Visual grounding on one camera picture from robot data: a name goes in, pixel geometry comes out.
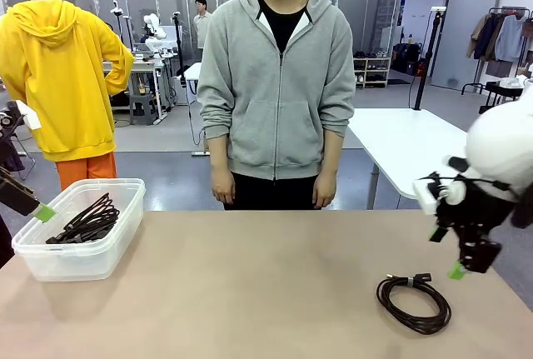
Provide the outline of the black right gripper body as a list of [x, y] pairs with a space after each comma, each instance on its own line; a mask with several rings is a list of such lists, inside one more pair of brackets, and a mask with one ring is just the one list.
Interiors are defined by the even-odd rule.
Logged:
[[468, 192], [457, 205], [451, 205], [444, 199], [438, 203], [437, 225], [451, 228], [458, 237], [488, 235], [507, 219], [514, 207], [514, 202], [484, 192]]

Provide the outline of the person's right hand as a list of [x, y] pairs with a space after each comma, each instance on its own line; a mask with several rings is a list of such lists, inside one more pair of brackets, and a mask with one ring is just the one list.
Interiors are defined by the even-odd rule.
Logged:
[[211, 171], [213, 196], [224, 205], [232, 205], [235, 199], [235, 181], [225, 167], [213, 167]]

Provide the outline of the person's left hand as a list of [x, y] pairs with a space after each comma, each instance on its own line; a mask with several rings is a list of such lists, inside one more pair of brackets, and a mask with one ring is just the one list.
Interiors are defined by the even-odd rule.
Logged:
[[313, 205], [315, 209], [327, 207], [336, 195], [336, 170], [321, 170], [313, 187]]

